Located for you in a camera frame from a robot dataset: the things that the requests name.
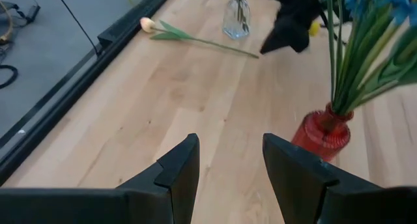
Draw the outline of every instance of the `red vase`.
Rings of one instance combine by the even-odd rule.
[[[325,111],[314,111],[304,117],[291,142],[324,161],[330,161],[351,140],[351,131],[346,122],[352,118],[353,112],[338,116],[328,104]]]

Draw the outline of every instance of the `wooden table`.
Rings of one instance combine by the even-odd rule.
[[[232,41],[221,30],[227,2],[169,0],[154,19],[257,52],[278,3],[248,0],[252,34]],[[137,34],[5,186],[114,188],[196,132],[193,222],[283,223],[262,135],[291,140],[303,116],[329,101],[326,31],[301,55],[282,49],[260,59],[148,37]],[[396,90],[358,109],[352,141],[334,163],[381,186],[416,185],[415,91]]]

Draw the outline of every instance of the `white tulip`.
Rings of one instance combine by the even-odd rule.
[[[146,33],[155,32],[154,28],[156,27],[155,22],[149,18],[141,18],[141,27]]]

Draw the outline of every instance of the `glass vase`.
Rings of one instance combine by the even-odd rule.
[[[331,104],[327,104],[325,111],[314,111],[304,117],[291,142],[324,161],[331,161],[351,140],[346,122],[352,118],[353,112],[338,116],[332,111]]]
[[[223,32],[232,39],[243,38],[250,33],[250,9],[246,0],[230,0],[223,19]]]

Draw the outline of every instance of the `gray floor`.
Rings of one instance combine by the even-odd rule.
[[[24,13],[34,5],[32,0],[2,1],[17,3]],[[3,61],[15,66],[20,75],[0,90],[0,137],[92,48],[60,0],[37,1],[41,9],[36,21],[18,30],[15,44]],[[98,43],[98,34],[131,9],[128,0],[65,1],[94,43]],[[6,29],[7,20],[2,15],[0,33]],[[7,71],[0,71],[0,83],[7,77]]]

